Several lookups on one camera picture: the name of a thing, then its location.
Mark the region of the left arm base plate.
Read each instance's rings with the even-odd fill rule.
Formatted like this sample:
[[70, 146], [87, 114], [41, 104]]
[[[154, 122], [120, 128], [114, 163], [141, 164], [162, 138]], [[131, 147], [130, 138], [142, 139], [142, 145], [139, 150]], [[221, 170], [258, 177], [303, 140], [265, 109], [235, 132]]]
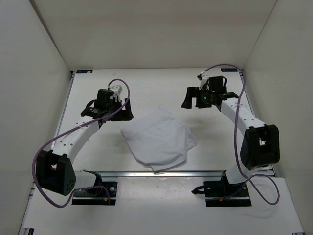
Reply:
[[73, 205], [92, 205], [92, 206], [115, 206], [117, 197], [117, 181], [104, 181], [102, 188], [82, 190], [75, 192], [72, 198]]

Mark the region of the white skirt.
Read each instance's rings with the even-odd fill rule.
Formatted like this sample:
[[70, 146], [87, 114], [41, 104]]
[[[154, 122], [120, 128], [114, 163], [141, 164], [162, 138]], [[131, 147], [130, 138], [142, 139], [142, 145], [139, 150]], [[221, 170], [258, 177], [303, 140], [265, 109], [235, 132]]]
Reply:
[[154, 172], [182, 164], [197, 145], [190, 128], [162, 106], [122, 128], [121, 134], [134, 158]]

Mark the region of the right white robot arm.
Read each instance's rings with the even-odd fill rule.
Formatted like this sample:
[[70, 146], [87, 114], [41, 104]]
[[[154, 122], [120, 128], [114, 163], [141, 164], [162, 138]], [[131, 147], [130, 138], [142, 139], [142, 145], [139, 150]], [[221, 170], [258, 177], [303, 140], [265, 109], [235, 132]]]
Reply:
[[226, 77], [198, 75], [198, 80], [199, 86], [187, 88], [182, 108], [191, 109], [193, 98], [199, 109], [215, 106], [243, 135], [241, 149], [235, 151], [236, 166], [225, 172], [226, 179], [219, 184], [221, 194], [231, 196], [237, 190], [236, 184], [246, 181], [257, 169], [279, 162], [279, 130], [259, 120], [236, 93], [227, 91]]

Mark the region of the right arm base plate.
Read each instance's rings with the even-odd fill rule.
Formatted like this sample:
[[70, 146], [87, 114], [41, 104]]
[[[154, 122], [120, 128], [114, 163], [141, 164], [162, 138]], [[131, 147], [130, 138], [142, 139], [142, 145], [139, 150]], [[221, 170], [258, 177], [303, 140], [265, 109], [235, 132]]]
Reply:
[[246, 183], [230, 184], [225, 177], [219, 181], [204, 181], [191, 191], [205, 196], [206, 207], [251, 207]]

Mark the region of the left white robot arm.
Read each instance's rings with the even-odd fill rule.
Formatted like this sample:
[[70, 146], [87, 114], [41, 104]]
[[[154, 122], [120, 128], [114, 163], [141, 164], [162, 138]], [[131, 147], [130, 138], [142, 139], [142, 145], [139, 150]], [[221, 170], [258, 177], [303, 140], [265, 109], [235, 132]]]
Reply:
[[36, 178], [39, 186], [67, 196], [75, 189], [85, 188], [97, 195], [102, 190], [100, 175], [87, 170], [75, 171], [73, 162], [87, 143], [107, 121], [133, 119], [130, 101], [121, 100], [122, 87], [115, 85], [99, 89], [97, 98], [90, 101], [75, 124], [75, 131], [56, 140], [49, 150], [42, 150], [36, 160]]

